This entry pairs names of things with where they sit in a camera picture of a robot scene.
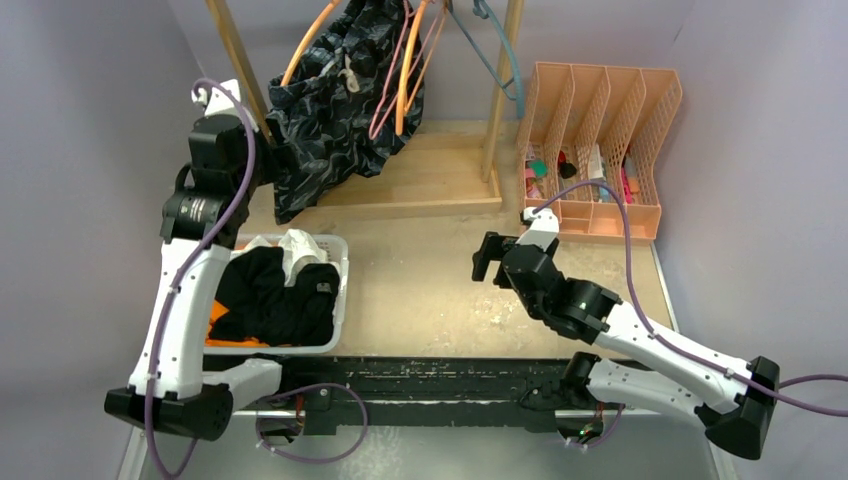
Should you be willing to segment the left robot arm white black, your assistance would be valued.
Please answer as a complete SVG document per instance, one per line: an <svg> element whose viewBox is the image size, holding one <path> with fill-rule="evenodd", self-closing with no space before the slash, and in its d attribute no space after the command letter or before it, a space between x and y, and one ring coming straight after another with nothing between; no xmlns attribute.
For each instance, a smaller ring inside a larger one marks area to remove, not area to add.
<svg viewBox="0 0 848 480"><path fill-rule="evenodd" d="M264 137L232 114L194 123L191 160L162 209L161 272L148 335L124 387L108 391L107 414L138 428L215 441L232 414L266 401L284 409L298 382L279 361L250 355L206 372L204 348L215 293L269 154Z"/></svg>

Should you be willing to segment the white shorts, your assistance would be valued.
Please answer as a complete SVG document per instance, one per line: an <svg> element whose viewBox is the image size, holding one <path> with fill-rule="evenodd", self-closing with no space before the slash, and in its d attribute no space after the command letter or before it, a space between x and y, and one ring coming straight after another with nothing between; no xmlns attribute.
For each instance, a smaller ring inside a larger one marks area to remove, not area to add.
<svg viewBox="0 0 848 480"><path fill-rule="evenodd" d="M284 251L280 263L285 273L286 287L294 286L300 272L310 264L329 264L338 273L341 272L340 264L331 261L329 254L319 246L314 237L303 230L289 230L278 240L256 236L242 251L247 252L258 247L276 247Z"/></svg>

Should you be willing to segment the pink plastic file organizer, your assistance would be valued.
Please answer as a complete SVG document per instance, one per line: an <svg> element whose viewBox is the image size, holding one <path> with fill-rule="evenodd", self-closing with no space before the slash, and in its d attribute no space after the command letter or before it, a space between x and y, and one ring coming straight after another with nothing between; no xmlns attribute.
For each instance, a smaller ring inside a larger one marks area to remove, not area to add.
<svg viewBox="0 0 848 480"><path fill-rule="evenodd" d="M516 137L521 208L561 190L551 210L565 241L649 245L662 207L655 162L683 99L673 69L535 64ZM540 160L541 199L525 197L524 170Z"/></svg>

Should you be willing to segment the orange shorts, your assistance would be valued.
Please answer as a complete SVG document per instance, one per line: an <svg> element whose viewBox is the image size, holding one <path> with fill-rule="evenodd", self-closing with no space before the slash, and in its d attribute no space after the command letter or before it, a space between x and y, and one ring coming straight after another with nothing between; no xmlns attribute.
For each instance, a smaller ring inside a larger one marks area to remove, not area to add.
<svg viewBox="0 0 848 480"><path fill-rule="evenodd" d="M216 300L209 315L207 346L236 348L288 347L296 341L290 332L255 303L224 303Z"/></svg>

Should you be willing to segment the white plastic basket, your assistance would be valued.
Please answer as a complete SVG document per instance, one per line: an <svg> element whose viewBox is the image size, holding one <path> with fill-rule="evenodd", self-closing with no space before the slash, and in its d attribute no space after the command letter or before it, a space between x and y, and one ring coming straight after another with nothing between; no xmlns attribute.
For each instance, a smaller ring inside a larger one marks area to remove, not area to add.
<svg viewBox="0 0 848 480"><path fill-rule="evenodd" d="M278 234L262 234L257 236L266 237L268 240L278 240L285 233ZM341 272L340 275L340 291L338 297L336 299L336 305L333 310L334 314L334 332L331 337L331 340L319 346L312 347L268 347L268 348L236 348L236 347L214 347L207 346L206 343L204 345L204 352L210 355L254 355L254 354L267 354L267 355L285 355L285 356L299 356L299 355L320 355L324 353L328 353L333 350L339 343L343 323L345 320L345 308L346 308L346 296L348 290L348 280L349 280L349 247L347 242L337 236L332 234L310 234L317 241L319 246L329 254L330 260L334 262L338 262L340 264ZM248 242L250 242L254 237L244 237L241 239L241 243L238 245L238 248L232 252L231 259L232 260L236 256L236 252L242 250L246 246Z"/></svg>

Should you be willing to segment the pink thin hanger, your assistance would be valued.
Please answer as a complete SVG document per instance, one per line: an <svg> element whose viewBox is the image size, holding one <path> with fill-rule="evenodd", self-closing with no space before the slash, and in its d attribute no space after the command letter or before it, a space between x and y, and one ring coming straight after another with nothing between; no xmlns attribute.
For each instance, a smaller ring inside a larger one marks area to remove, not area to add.
<svg viewBox="0 0 848 480"><path fill-rule="evenodd" d="M368 137L370 140L377 139L380 135L380 131L391 115L393 115L395 120L395 103L398 95L399 74L404 56L405 43L412 23L413 13L418 6L413 8L409 1L403 1L402 7L402 28L397 37L395 49L390 57L391 62L389 64L385 81L383 82L380 99L369 124Z"/></svg>

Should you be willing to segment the black shorts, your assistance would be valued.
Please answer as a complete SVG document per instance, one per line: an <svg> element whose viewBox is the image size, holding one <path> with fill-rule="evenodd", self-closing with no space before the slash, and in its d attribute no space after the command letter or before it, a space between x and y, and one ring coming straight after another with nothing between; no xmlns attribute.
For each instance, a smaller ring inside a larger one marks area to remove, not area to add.
<svg viewBox="0 0 848 480"><path fill-rule="evenodd" d="M260 305L278 322L278 329L294 337L296 343L288 347L324 345L334 332L340 275L332 265L310 264L294 286L286 287L283 253L276 247L237 251L224 270L214 302Z"/></svg>

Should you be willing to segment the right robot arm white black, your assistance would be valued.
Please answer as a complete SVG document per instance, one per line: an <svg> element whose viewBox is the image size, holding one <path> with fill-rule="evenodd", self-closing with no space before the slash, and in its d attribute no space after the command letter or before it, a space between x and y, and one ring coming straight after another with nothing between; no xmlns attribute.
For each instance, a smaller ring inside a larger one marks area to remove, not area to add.
<svg viewBox="0 0 848 480"><path fill-rule="evenodd" d="M493 261L500 264L494 284L515 292L532 319L564 338L639 363L634 369L593 354L575 355L561 381L569 404L584 407L596 400L674 416L702 425L707 439L732 455L761 458L776 407L762 391L779 383L774 361L728 356L640 318L635 305L618 294L565 277L552 249L487 232L472 255L472 279L483 281Z"/></svg>

